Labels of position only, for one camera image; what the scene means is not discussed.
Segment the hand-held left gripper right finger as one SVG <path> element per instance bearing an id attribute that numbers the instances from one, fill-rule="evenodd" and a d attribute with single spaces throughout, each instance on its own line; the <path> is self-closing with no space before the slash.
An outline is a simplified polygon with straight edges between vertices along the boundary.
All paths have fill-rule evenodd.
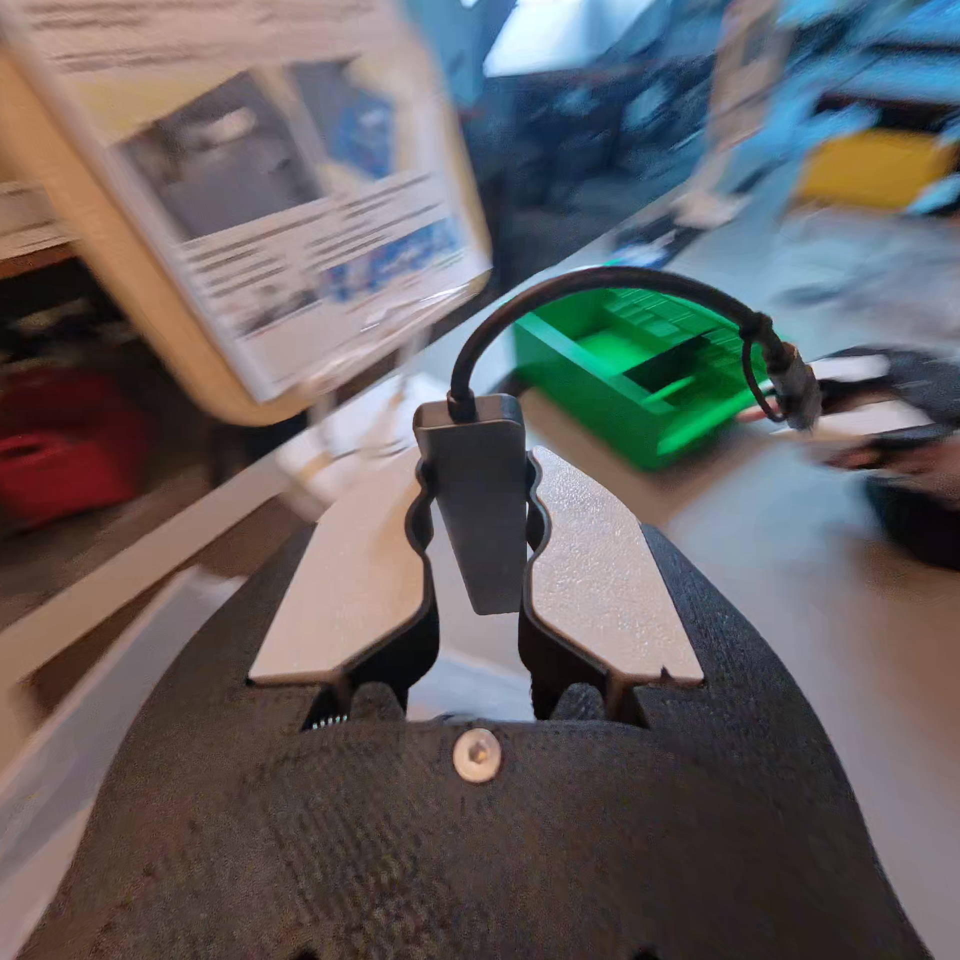
<path id="1" fill-rule="evenodd" d="M 527 464 L 518 650 L 534 691 L 700 687 L 704 669 L 641 522 L 546 447 Z"/>

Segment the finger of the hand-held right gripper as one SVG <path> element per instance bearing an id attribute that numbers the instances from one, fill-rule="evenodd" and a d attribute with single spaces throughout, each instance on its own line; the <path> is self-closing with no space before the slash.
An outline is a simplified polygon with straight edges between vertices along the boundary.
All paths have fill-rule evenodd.
<path id="1" fill-rule="evenodd" d="M 902 401 L 879 401 L 825 414 L 813 432 L 813 457 L 832 467 L 899 467 L 929 461 L 958 429 Z"/>
<path id="2" fill-rule="evenodd" d="M 819 382 L 866 383 L 883 380 L 890 373 L 886 354 L 844 354 L 822 357 L 813 362 Z"/>

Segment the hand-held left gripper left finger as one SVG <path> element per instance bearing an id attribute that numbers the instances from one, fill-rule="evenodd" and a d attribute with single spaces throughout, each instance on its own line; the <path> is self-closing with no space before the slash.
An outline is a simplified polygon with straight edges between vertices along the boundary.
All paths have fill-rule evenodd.
<path id="1" fill-rule="evenodd" d="M 439 654 L 432 496 L 412 449 L 319 519 L 248 680 L 413 687 Z"/>

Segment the grey usb hub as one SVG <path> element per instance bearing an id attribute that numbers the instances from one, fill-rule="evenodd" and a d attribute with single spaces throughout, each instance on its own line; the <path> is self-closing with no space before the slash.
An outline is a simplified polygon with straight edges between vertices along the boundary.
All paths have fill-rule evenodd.
<path id="1" fill-rule="evenodd" d="M 526 430 L 518 400 L 479 396 L 457 420 L 446 401 L 414 412 L 418 472 L 436 503 L 474 612 L 517 613 L 527 563 Z"/>

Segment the green plastic box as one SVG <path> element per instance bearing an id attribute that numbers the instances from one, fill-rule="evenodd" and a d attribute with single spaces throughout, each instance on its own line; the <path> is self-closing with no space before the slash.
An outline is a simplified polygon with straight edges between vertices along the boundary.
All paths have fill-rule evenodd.
<path id="1" fill-rule="evenodd" d="M 737 326 L 674 296 L 571 294 L 510 332 L 518 377 L 643 471 L 708 445 L 755 405 Z"/>

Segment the yellow box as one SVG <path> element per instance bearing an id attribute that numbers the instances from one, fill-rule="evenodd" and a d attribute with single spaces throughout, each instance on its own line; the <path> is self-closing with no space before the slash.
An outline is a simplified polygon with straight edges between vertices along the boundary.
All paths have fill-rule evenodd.
<path id="1" fill-rule="evenodd" d="M 957 165 L 958 142 L 935 134 L 873 128 L 834 137 L 802 162 L 790 207 L 905 211 Z"/>

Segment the red container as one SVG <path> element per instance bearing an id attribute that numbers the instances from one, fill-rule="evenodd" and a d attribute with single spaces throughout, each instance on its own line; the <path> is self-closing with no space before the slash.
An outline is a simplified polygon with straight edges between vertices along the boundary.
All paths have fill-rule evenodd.
<path id="1" fill-rule="evenodd" d="M 147 414 L 109 374 L 13 373 L 1 396 L 2 517 L 33 529 L 138 497 L 153 440 Z"/>

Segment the printed sign in clear holder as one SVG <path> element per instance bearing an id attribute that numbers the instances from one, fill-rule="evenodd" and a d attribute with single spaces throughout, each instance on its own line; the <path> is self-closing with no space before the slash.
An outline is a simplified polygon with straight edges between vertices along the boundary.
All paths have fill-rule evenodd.
<path id="1" fill-rule="evenodd" d="M 479 293 L 491 240 L 407 2 L 2 2 L 2 47 L 259 402 Z"/>

